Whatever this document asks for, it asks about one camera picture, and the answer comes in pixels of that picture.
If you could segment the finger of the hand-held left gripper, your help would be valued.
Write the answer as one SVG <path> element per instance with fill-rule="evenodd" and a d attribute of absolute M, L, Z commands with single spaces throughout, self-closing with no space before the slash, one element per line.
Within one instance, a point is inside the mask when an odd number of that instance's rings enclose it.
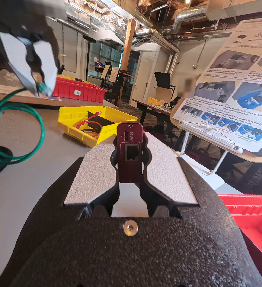
<path fill-rule="evenodd" d="M 39 83 L 39 91 L 46 96 L 52 96 L 56 85 L 58 70 L 51 44 L 47 41 L 37 41 L 33 47 L 40 59 L 40 71 L 43 79 L 43 81 Z"/>
<path fill-rule="evenodd" d="M 31 67 L 26 61 L 27 49 L 25 44 L 9 33 L 0 32 L 0 39 L 6 52 L 10 68 L 22 85 L 32 94 L 39 97 Z"/>

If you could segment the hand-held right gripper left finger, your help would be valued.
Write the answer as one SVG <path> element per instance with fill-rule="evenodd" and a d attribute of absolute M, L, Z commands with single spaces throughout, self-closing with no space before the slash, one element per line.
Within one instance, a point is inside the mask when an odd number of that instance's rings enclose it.
<path fill-rule="evenodd" d="M 83 206 L 92 214 L 96 206 L 102 205 L 112 214 L 120 194 L 115 142 L 116 135 L 111 135 L 86 153 L 64 200 L 65 206 Z"/>

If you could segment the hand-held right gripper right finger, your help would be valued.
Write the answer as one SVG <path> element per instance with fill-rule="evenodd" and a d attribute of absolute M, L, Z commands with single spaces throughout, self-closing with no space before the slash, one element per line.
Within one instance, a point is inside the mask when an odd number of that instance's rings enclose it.
<path fill-rule="evenodd" d="M 158 206 L 165 206 L 170 215 L 176 215 L 178 206 L 198 207 L 178 157 L 149 132 L 143 135 L 143 164 L 140 196 L 148 215 L 154 215 Z"/>

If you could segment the red ethernet adapter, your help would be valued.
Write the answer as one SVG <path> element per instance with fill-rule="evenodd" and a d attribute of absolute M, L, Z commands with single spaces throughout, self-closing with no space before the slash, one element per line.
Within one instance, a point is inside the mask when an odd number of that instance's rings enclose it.
<path fill-rule="evenodd" d="M 117 126 L 118 173 L 120 183 L 139 183 L 142 175 L 143 126 L 126 121 Z"/>

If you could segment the yellow plastic bin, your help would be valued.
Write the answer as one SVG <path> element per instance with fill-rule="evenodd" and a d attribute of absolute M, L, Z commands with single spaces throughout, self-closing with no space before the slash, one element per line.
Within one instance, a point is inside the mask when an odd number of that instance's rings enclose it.
<path fill-rule="evenodd" d="M 120 117 L 121 122 L 137 121 L 138 119 L 138 117 L 108 106 L 61 107 L 58 116 L 58 125 L 66 135 L 93 148 L 108 137 L 117 134 L 118 124 L 104 127 L 98 124 L 101 129 L 93 129 L 87 126 L 90 118 L 99 116 L 100 114 L 104 116 L 106 111 L 116 113 Z"/>

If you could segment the red plastic bin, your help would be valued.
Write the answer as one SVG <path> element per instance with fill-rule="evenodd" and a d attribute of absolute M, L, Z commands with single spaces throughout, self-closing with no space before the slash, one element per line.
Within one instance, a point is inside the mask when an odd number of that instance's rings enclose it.
<path fill-rule="evenodd" d="M 241 230 L 247 249 L 262 275 L 262 195 L 219 194 Z"/>

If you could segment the plywood workbench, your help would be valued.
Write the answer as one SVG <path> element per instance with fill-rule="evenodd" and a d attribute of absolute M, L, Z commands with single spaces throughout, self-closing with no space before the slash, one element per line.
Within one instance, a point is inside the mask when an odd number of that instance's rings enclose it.
<path fill-rule="evenodd" d="M 9 93 L 23 88 L 21 82 L 16 77 L 14 73 L 10 73 L 8 70 L 0 70 L 0 101 Z M 10 102 L 25 103 L 29 105 L 36 106 L 47 106 L 50 107 L 77 107 L 77 106 L 108 106 L 114 109 L 118 109 L 117 106 L 104 100 L 103 103 L 100 102 L 90 102 L 79 99 L 66 99 L 66 98 L 53 98 L 49 99 L 43 94 L 39 94 L 36 97 L 29 91 L 22 91 L 13 96 Z"/>

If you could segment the red bag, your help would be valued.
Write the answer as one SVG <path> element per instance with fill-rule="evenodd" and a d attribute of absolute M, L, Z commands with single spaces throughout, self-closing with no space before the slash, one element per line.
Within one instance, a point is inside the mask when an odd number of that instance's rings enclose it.
<path fill-rule="evenodd" d="M 209 153 L 202 148 L 190 149 L 186 152 L 186 155 L 203 166 L 209 165 L 212 161 L 212 158 L 209 156 Z"/>

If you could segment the red ribbed tote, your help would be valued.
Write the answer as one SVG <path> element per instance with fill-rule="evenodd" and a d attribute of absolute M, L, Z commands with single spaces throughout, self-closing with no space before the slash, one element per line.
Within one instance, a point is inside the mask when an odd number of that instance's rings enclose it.
<path fill-rule="evenodd" d="M 58 75 L 54 97 L 103 103 L 107 90 L 83 80 Z"/>

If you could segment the black floor lamp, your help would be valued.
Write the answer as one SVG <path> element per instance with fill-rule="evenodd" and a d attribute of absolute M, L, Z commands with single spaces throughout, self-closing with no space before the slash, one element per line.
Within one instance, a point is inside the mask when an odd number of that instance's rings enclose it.
<path fill-rule="evenodd" d="M 90 44 L 96 43 L 96 40 L 88 35 L 83 35 L 83 39 L 87 42 L 87 50 L 86 50 L 86 68 L 85 68 L 85 80 L 88 78 L 88 69 L 89 69 L 89 55 L 90 55 Z"/>

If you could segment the black bin divider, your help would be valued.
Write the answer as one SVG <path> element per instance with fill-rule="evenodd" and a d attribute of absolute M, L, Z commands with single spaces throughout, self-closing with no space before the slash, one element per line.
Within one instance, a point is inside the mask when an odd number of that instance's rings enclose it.
<path fill-rule="evenodd" d="M 104 116 L 100 114 L 99 116 L 90 118 L 88 120 L 87 126 L 93 129 L 101 129 L 101 127 L 98 124 L 104 127 L 118 123 L 121 123 L 120 117 L 114 112 L 106 111 Z"/>

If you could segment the black chair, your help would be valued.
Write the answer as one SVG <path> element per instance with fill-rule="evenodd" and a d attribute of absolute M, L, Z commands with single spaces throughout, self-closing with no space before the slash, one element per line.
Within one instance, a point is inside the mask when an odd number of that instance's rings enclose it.
<path fill-rule="evenodd" d="M 119 106 L 122 98 L 123 88 L 126 86 L 126 78 L 134 78 L 126 70 L 121 70 L 119 67 L 111 67 L 111 65 L 101 64 L 93 65 L 96 72 L 100 73 L 100 87 L 107 91 L 110 102 L 114 99 L 114 105 Z"/>

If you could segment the wooden table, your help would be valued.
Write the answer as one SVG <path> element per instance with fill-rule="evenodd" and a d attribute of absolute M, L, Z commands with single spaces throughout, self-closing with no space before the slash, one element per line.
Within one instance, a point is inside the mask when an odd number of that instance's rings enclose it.
<path fill-rule="evenodd" d="M 166 123 L 170 122 L 171 110 L 140 100 L 132 99 L 132 102 L 136 102 L 136 108 L 142 111 L 140 124 L 144 124 L 144 120 L 147 114 L 162 118 Z"/>

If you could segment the small yellow parts bin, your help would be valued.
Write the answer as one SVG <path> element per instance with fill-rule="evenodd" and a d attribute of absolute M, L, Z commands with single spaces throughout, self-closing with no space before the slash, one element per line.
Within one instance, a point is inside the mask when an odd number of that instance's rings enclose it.
<path fill-rule="evenodd" d="M 148 98 L 148 103 L 154 105 L 154 106 L 163 106 L 166 102 L 162 99 L 157 99 L 157 98 Z"/>

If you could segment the black board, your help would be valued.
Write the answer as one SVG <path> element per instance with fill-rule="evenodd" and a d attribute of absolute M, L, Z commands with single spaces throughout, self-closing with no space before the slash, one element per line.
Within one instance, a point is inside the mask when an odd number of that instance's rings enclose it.
<path fill-rule="evenodd" d="M 175 90 L 175 86 L 171 85 L 169 73 L 155 72 L 154 75 L 158 87 Z"/>

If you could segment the white door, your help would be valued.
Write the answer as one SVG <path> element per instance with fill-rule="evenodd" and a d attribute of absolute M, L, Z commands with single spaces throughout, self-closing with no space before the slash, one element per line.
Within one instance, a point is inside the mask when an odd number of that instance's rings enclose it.
<path fill-rule="evenodd" d="M 142 101 L 148 86 L 156 51 L 143 51 L 140 53 L 140 64 L 136 76 L 132 99 Z"/>

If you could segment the silver air duct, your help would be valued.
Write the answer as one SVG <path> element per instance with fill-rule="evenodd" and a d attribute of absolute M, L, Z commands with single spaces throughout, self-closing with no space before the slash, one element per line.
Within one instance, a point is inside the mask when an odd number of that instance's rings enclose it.
<path fill-rule="evenodd" d="M 171 26 L 168 26 L 165 29 L 162 29 L 163 35 L 171 35 L 177 34 L 182 26 L 185 23 L 192 23 L 194 21 L 205 20 L 206 17 L 206 9 L 207 4 L 199 5 L 195 7 L 188 8 L 186 10 L 182 10 L 181 12 L 177 13 L 174 19 L 174 23 Z"/>
<path fill-rule="evenodd" d="M 66 26 L 89 36 L 90 31 L 98 32 L 102 27 L 114 33 L 121 42 L 127 37 L 129 20 L 142 26 L 134 32 L 132 45 L 139 40 L 149 39 L 172 54 L 179 54 L 179 48 L 170 43 L 153 24 L 136 8 L 136 1 L 103 1 L 103 0 L 67 0 L 65 10 L 68 21 Z"/>

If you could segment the wooden post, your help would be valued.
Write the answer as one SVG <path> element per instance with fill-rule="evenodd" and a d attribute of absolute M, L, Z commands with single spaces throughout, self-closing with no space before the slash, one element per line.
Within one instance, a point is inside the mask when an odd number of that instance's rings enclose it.
<path fill-rule="evenodd" d="M 121 61 L 121 66 L 120 66 L 121 70 L 127 70 L 127 67 L 128 67 L 135 27 L 136 27 L 136 21 L 134 19 L 129 19 L 128 25 L 127 25 L 127 32 L 126 32 L 124 50 L 123 50 L 123 55 L 122 55 L 122 61 Z"/>

